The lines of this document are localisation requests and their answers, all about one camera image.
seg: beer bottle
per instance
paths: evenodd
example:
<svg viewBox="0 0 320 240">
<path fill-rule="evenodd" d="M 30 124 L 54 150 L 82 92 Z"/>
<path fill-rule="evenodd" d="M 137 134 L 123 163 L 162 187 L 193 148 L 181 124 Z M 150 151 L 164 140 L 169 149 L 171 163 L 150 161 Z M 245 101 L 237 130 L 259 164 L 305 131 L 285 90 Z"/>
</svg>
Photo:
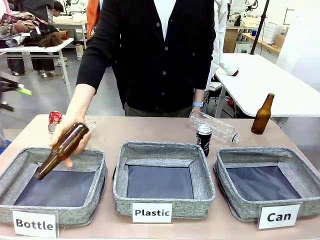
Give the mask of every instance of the beer bottle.
<svg viewBox="0 0 320 240">
<path fill-rule="evenodd" d="M 264 133 L 266 126 L 268 124 L 268 121 L 271 117 L 271 106 L 272 106 L 274 97 L 275 97 L 274 94 L 269 93 L 264 101 L 264 104 L 256 113 L 255 119 L 251 127 L 251 132 L 253 132 L 254 134 L 261 135 Z"/>
<path fill-rule="evenodd" d="M 35 177 L 42 180 L 52 171 L 59 163 L 66 160 L 79 145 L 80 140 L 84 137 L 89 129 L 83 123 L 75 123 L 69 131 L 64 133 L 58 142 L 52 147 L 51 152 L 44 163 L 36 170 Z"/>
</svg>

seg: orange garment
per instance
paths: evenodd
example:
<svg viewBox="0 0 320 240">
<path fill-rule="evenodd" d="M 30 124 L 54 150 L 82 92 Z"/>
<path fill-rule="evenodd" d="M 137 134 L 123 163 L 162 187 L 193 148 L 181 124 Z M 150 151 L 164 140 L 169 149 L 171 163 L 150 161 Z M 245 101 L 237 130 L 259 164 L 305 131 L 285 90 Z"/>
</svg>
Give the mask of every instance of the orange garment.
<svg viewBox="0 0 320 240">
<path fill-rule="evenodd" d="M 88 0 L 88 6 L 86 8 L 86 19 L 87 19 L 87 38 L 90 38 L 91 32 L 95 25 L 99 22 L 99 0 Z"/>
</svg>

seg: wristwatch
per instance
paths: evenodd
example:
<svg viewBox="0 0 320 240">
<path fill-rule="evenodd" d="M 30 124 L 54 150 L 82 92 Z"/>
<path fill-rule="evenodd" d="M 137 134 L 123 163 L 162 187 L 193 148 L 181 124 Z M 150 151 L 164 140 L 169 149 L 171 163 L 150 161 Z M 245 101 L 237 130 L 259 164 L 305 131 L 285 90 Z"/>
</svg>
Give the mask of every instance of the wristwatch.
<svg viewBox="0 0 320 240">
<path fill-rule="evenodd" d="M 193 107 L 199 107 L 199 108 L 203 108 L 204 107 L 204 102 L 193 102 L 192 104 Z"/>
</svg>

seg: person's right hand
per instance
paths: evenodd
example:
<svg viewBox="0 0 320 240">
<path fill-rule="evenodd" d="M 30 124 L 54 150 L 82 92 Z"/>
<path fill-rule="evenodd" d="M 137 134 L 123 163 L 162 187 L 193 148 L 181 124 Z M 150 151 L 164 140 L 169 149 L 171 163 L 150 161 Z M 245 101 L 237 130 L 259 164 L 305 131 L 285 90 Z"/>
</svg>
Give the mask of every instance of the person's right hand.
<svg viewBox="0 0 320 240">
<path fill-rule="evenodd" d="M 75 116 L 70 116 L 70 115 L 65 115 L 62 119 L 62 121 L 56 126 L 55 131 L 52 135 L 50 146 L 52 147 L 55 145 L 59 138 L 67 132 L 74 124 L 76 123 L 85 123 L 85 120 L 83 118 L 78 118 Z M 81 141 L 79 142 L 78 147 L 75 149 L 73 152 L 74 154 L 78 154 L 81 151 L 85 149 L 85 147 L 88 144 L 89 139 L 91 138 L 91 132 L 89 131 L 87 134 L 83 136 Z M 64 164 L 68 167 L 71 168 L 73 166 L 72 160 L 70 158 L 66 159 L 64 161 Z"/>
</svg>

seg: floor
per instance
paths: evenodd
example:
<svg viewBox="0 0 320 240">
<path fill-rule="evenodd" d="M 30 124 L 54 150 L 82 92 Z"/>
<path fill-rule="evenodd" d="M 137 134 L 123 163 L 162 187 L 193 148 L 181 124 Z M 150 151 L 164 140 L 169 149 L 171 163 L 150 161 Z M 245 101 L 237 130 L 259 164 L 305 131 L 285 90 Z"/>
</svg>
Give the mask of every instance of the floor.
<svg viewBox="0 0 320 240">
<path fill-rule="evenodd" d="M 70 88 L 73 92 L 81 61 L 77 60 L 75 49 L 66 49 L 63 51 L 63 55 L 68 59 L 66 69 Z M 56 67 L 56 75 L 47 78 L 40 77 L 37 72 L 32 70 L 30 60 L 25 62 L 25 68 L 26 75 L 20 76 L 19 79 L 25 88 L 32 91 L 32 96 L 25 96 L 13 91 L 4 93 L 1 99 L 14 107 L 14 112 L 0 112 L 0 121 L 9 140 L 13 140 L 36 115 L 48 114 L 53 110 L 65 113 L 70 102 L 66 85 L 62 79 L 61 68 Z M 3 58 L 0 60 L 0 70 L 10 73 L 7 62 Z M 215 112 L 214 102 L 212 100 L 208 107 L 211 113 Z M 229 113 L 232 112 L 227 102 L 225 102 L 223 108 Z M 112 68 L 106 69 L 87 115 L 124 116 Z M 221 118 L 229 118 L 229 116 L 222 112 Z M 320 155 L 320 147 L 298 147 L 319 171 L 320 162 L 318 161 L 318 156 Z"/>
</svg>

